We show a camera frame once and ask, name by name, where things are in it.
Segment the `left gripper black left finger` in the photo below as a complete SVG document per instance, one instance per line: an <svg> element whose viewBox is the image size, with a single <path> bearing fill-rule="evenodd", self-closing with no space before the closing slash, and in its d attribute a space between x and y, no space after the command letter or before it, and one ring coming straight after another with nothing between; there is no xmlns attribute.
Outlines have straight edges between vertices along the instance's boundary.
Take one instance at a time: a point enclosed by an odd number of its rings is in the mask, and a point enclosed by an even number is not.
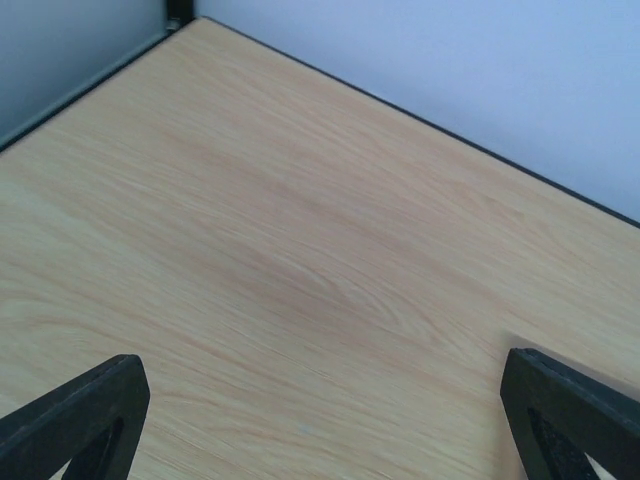
<svg viewBox="0 0 640 480"><path fill-rule="evenodd" d="M149 401L141 358L110 358L1 419L1 477L127 478Z"/></svg>

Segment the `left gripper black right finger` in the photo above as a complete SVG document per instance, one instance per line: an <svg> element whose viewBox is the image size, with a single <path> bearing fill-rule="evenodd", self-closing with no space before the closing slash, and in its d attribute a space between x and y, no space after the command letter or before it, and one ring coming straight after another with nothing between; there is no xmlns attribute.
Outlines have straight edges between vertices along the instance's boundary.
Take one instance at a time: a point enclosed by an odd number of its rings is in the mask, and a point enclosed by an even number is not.
<svg viewBox="0 0 640 480"><path fill-rule="evenodd" d="M509 350L500 397L529 479L639 477L639 402L532 348Z"/></svg>

